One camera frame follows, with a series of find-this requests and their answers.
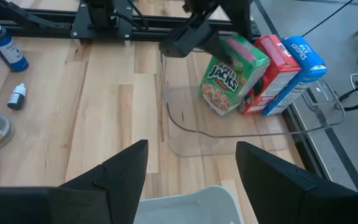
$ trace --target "metal bracket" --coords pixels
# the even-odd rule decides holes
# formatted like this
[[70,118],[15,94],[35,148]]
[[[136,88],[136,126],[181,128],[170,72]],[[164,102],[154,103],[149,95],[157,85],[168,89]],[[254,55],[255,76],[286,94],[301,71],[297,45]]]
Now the metal bracket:
[[[110,40],[130,40],[132,25],[124,19],[118,19],[117,23],[112,23],[111,27],[94,27],[88,11],[88,4],[81,1],[73,27],[71,38],[74,39],[110,39]],[[132,20],[132,7],[127,0],[115,0],[114,7],[116,12]]]

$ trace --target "plastic container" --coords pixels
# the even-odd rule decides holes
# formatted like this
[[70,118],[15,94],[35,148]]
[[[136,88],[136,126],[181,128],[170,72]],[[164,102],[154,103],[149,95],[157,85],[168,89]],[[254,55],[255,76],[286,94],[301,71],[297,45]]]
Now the plastic container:
[[141,200],[134,224],[241,224],[239,207],[220,186],[188,195]]
[[[288,130],[285,120],[292,115],[275,114],[244,116],[234,110],[220,117],[200,96],[199,87],[205,70],[211,60],[207,53],[192,52],[186,58],[168,58],[161,55],[159,86],[168,115],[168,146],[178,156],[193,157],[206,155],[234,154],[238,141],[247,141],[268,150],[270,145],[288,148],[282,135],[308,133],[324,130],[341,123],[345,112],[332,88],[324,81],[314,83],[310,91],[314,98],[305,93],[297,103],[306,105],[307,117],[300,120],[300,127]],[[324,114],[326,123],[319,123],[317,117]]]

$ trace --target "red cereal box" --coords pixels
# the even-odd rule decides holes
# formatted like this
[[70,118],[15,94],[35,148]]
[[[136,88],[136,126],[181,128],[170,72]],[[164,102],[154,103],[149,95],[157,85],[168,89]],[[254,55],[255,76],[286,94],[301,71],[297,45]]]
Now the red cereal box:
[[301,70],[277,36],[264,35],[254,45],[270,58],[271,63],[240,104],[239,111],[242,114],[263,110]]

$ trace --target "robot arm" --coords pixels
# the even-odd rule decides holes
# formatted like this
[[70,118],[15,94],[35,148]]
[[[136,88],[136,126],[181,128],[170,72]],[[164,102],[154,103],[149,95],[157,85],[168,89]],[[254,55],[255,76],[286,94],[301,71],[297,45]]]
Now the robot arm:
[[221,6],[238,34],[251,41],[250,3],[253,0],[185,0],[183,10],[192,15],[182,27],[173,29],[166,40],[160,43],[161,53],[167,57],[186,57],[195,47],[215,56],[225,63],[231,63],[219,42],[219,31],[212,30],[208,17]]

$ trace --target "blue bottle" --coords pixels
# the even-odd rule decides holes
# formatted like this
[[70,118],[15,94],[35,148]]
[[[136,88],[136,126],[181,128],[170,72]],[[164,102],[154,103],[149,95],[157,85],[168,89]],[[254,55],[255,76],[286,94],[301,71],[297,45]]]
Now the blue bottle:
[[29,63],[23,53],[17,48],[6,29],[0,25],[0,58],[6,63],[12,72],[22,72],[29,67]]

